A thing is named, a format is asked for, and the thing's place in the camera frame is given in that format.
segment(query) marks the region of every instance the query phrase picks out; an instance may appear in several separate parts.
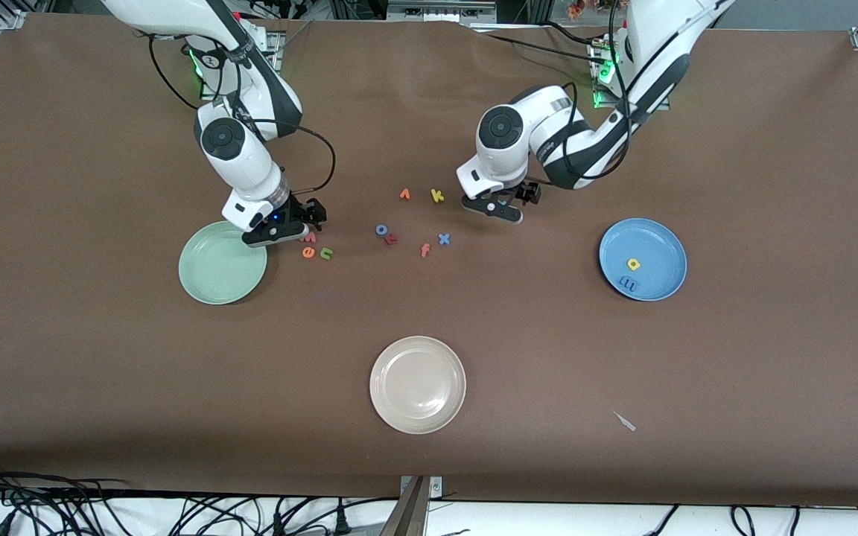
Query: white floor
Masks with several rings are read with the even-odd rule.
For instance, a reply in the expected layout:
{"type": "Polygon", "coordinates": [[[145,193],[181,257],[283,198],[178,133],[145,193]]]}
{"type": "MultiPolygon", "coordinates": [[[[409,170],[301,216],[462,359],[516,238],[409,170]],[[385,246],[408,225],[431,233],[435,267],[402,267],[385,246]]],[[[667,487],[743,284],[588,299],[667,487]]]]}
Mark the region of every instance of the white floor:
{"type": "MultiPolygon", "coordinates": [[[[299,500],[288,499],[283,510],[299,500]]],[[[124,526],[132,536],[164,536],[174,527],[184,506],[181,499],[114,499],[109,501],[124,526]]],[[[224,508],[238,500],[227,499],[219,503],[224,508]]],[[[318,499],[300,510],[287,529],[299,529],[303,523],[325,513],[336,506],[336,499],[318,499]]],[[[384,523],[395,502],[372,502],[346,510],[350,526],[374,526],[384,523]]],[[[257,529],[258,508],[261,526],[266,526],[273,516],[276,499],[260,499],[259,504],[247,503],[236,510],[257,529]]],[[[99,521],[109,536],[124,536],[115,521],[102,506],[98,510],[99,521]]],[[[426,536],[444,536],[468,529],[468,536],[484,535],[552,535],[552,536],[644,536],[657,529],[669,506],[663,505],[551,505],[551,503],[520,502],[433,502],[430,506],[426,536]]],[[[0,522],[10,508],[0,505],[0,522]]],[[[759,536],[786,536],[793,519],[791,508],[750,508],[756,534],[759,536]]],[[[57,515],[40,510],[42,519],[54,529],[61,529],[57,515]]],[[[212,521],[217,513],[202,514],[180,530],[181,534],[195,534],[201,526],[212,521]]],[[[334,527],[334,516],[324,519],[330,529],[334,527]]],[[[745,532],[745,518],[742,518],[745,532]]],[[[211,536],[238,536],[238,523],[219,523],[205,532],[211,536]]],[[[730,522],[729,509],[725,506],[681,506],[674,514],[661,536],[738,536],[730,522]]],[[[796,536],[858,536],[858,510],[832,508],[804,508],[796,536]]],[[[33,526],[27,519],[16,518],[10,536],[34,536],[33,526]]]]}

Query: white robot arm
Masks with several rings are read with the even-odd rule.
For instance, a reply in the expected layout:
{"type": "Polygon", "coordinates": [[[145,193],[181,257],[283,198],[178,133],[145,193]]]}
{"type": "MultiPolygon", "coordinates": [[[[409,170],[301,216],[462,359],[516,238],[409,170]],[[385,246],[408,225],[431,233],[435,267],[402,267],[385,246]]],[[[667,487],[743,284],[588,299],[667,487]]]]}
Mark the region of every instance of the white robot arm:
{"type": "Polygon", "coordinates": [[[197,109],[194,134],[231,194],[221,214],[251,247],[296,240],[320,228],[319,201],[301,204],[263,143],[296,132],[303,109],[223,0],[102,0],[110,13],[146,34],[186,37],[208,74],[232,75],[227,95],[197,109]]]}
{"type": "Polygon", "coordinates": [[[526,183],[528,152],[535,153],[551,184],[576,190],[591,184],[629,137],[684,77],[689,54],[701,33],[734,0],[632,0],[627,29],[615,35],[620,84],[606,83],[619,96],[598,129],[583,118],[559,86],[535,87],[483,115],[476,131],[476,156],[457,169],[463,207],[511,223],[521,211],[511,205],[538,202],[537,183],[526,183]]]}

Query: beige plate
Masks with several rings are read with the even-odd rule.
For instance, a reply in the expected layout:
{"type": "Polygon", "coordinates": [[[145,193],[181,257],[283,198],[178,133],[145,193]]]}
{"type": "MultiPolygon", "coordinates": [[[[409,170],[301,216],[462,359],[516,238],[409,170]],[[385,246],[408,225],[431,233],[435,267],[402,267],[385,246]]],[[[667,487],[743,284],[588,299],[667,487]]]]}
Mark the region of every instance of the beige plate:
{"type": "Polygon", "coordinates": [[[465,369],[440,340],[408,336],[390,344],[375,360],[370,399],[379,417],[396,430],[435,432],[463,407],[465,369]]]}

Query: brown table surface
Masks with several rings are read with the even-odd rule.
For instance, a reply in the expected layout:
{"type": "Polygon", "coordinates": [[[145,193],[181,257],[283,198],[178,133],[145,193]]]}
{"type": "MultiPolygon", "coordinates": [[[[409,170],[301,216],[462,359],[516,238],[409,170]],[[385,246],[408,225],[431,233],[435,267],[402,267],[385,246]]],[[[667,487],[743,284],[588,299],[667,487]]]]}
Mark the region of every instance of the brown table surface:
{"type": "MultiPolygon", "coordinates": [[[[177,44],[158,47],[193,94],[177,44]]],[[[284,76],[340,156],[317,242],[336,253],[273,247],[258,291],[212,307],[177,278],[228,193],[194,113],[119,21],[28,17],[0,42],[0,465],[181,491],[380,496],[433,474],[460,499],[858,503],[858,52],[708,31],[616,174],[545,190],[518,226],[463,211],[481,113],[584,71],[454,24],[313,23],[284,76]],[[684,242],[672,298],[600,274],[626,217],[684,242]],[[439,233],[452,245],[420,258],[439,233]],[[415,334],[468,378],[430,435],[392,430],[368,393],[378,353],[415,334]]],[[[296,187],[328,170],[309,136],[269,147],[296,187]]]]}

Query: green plate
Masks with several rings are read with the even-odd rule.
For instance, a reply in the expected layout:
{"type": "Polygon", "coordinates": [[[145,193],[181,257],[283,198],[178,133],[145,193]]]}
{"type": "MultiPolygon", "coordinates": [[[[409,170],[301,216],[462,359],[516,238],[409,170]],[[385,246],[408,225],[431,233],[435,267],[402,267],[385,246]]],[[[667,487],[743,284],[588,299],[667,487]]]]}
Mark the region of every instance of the green plate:
{"type": "Polygon", "coordinates": [[[194,233],[177,264],[184,290],[198,302],[222,305],[250,294],[267,268],[267,248],[248,247],[243,231],[218,221],[194,233]]]}

